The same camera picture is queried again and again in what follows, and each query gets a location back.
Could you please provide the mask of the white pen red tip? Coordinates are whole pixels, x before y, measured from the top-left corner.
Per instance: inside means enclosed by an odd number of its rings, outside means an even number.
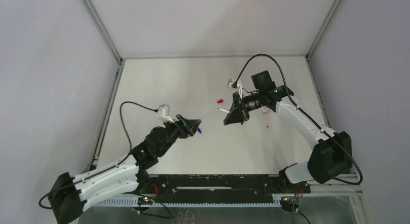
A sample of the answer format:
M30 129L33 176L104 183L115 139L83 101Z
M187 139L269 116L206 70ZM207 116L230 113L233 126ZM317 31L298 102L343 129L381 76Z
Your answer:
M266 128L269 128L268 114L269 114L269 111L265 107L263 107L263 116L264 116L264 122L265 122Z

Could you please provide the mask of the white pen blue tip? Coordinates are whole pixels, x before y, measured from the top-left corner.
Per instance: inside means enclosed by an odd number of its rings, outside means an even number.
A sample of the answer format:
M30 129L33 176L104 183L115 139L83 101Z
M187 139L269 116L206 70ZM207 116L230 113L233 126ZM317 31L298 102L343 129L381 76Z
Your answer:
M218 108L218 110L220 110L220 111L222 111L222 112L225 112L225 113L229 113L229 112L230 112L230 111L225 110L225 109L222 109L222 108Z

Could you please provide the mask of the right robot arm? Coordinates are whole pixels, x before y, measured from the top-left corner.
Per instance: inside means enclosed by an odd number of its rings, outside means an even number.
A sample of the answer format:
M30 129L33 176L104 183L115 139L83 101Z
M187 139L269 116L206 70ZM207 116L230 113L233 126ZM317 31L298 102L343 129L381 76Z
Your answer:
M251 76L256 92L242 96L233 93L231 108L223 120L224 125L243 124L250 119L250 111L266 107L285 118L306 140L312 152L303 163L295 163L281 170L287 184L314 180L324 184L348 172L353 161L351 137L346 132L337 133L315 120L298 102L285 85L276 86L268 71Z

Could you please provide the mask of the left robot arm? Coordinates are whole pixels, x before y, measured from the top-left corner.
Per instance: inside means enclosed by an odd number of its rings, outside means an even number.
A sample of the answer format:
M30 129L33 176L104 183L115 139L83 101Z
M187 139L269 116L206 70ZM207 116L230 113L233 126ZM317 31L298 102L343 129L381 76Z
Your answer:
M122 158L83 174L59 175L47 199L59 224L69 224L97 203L119 194L146 189L149 168L178 139L194 136L202 121L176 116L173 122L153 128L145 139Z

